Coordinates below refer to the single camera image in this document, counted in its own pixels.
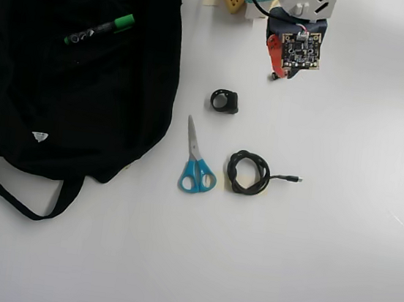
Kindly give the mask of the dark navy gripper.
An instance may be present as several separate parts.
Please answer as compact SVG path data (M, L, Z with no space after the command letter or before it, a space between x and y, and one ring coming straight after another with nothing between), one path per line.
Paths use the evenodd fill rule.
M319 68L321 44L325 36L327 20L309 22L292 18L282 7L271 10L268 19L267 48L273 75L293 78L300 69L283 69L282 64Z

